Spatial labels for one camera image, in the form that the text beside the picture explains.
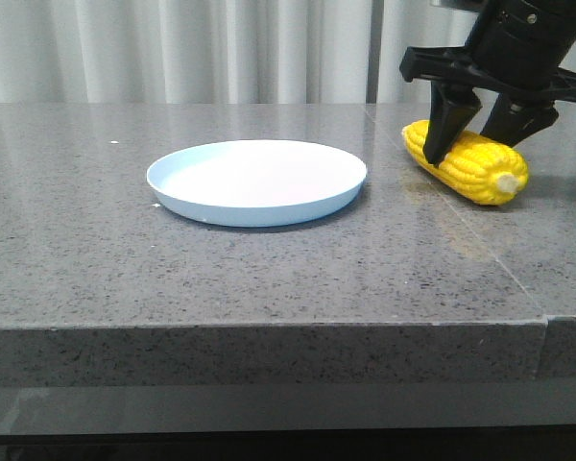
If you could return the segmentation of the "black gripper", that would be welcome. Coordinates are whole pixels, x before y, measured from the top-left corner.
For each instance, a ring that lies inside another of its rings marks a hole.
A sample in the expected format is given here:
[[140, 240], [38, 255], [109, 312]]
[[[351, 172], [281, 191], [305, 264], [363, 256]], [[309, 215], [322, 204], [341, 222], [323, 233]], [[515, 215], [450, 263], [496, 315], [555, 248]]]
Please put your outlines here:
[[504, 34], [477, 46], [409, 47], [402, 78], [432, 81], [423, 154], [440, 164], [482, 108], [473, 88], [499, 93], [480, 134], [514, 147], [559, 118], [552, 101], [576, 103], [576, 72], [560, 67], [565, 47]]

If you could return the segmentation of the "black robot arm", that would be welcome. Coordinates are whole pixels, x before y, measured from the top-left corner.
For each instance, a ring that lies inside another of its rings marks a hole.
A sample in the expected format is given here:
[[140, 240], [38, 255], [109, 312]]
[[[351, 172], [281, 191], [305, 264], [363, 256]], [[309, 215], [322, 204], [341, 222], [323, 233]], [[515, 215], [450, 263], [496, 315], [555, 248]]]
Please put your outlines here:
[[481, 109], [475, 89], [497, 93], [481, 134], [514, 147], [552, 126], [558, 101], [576, 104], [576, 72], [561, 63], [576, 42], [576, 1], [483, 1], [464, 45], [409, 47], [406, 82], [431, 84], [423, 152], [437, 165]]

